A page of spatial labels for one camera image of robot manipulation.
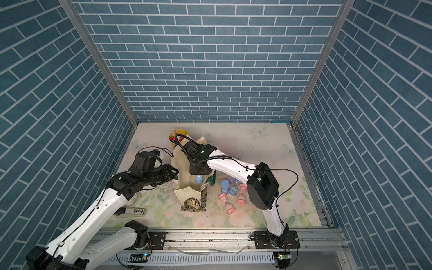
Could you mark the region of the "blue hourglass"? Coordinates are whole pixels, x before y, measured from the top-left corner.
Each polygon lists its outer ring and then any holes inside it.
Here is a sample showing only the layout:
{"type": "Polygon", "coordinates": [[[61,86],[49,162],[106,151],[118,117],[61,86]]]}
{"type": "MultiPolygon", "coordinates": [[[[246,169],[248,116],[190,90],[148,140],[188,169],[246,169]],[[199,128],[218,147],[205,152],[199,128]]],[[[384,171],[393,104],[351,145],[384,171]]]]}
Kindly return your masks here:
{"type": "Polygon", "coordinates": [[[196,175],[195,183],[202,184],[203,183],[203,175],[196,175]]]}

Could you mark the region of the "cream canvas tote bag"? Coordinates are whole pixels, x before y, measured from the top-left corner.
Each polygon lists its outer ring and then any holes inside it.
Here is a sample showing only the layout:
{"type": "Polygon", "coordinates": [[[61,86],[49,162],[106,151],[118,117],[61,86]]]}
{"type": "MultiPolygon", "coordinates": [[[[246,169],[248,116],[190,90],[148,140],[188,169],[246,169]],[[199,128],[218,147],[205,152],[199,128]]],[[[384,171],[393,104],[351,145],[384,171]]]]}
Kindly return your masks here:
{"type": "Polygon", "coordinates": [[[209,174],[202,175],[202,183],[196,182],[197,175],[190,174],[190,162],[179,146],[173,151],[171,166],[179,170],[172,182],[174,194],[181,203],[181,211],[205,212],[207,207],[207,186],[214,184],[216,171],[211,170],[209,174]]]}

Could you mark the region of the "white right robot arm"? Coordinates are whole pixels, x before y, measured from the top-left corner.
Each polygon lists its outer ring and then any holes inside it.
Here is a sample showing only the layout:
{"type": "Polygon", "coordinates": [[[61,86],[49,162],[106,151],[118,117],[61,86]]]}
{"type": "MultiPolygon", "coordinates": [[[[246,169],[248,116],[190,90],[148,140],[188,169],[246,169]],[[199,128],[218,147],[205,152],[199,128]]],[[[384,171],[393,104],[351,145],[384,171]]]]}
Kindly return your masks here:
{"type": "Polygon", "coordinates": [[[267,231],[276,237],[287,234],[289,227],[281,221],[276,208],[279,183],[265,163],[258,165],[242,162],[228,156],[212,145],[189,141],[181,146],[190,162],[190,174],[204,175],[220,171],[246,185],[249,200],[261,209],[267,222],[267,231]]]}

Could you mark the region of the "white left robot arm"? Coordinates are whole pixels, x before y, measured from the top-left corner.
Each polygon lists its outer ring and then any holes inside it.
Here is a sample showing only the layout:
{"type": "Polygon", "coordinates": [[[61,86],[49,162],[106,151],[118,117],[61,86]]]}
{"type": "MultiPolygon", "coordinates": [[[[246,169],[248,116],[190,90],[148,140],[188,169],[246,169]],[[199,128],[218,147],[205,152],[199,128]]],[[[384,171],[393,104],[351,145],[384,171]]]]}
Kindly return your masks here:
{"type": "Polygon", "coordinates": [[[118,232],[88,243],[102,226],[134,195],[146,186],[157,186],[173,180],[179,173],[169,164],[150,171],[118,173],[108,181],[96,201],[61,235],[44,247],[34,247],[26,256],[31,270],[93,270],[124,249],[150,251],[148,228],[136,220],[126,223],[118,232]]]}

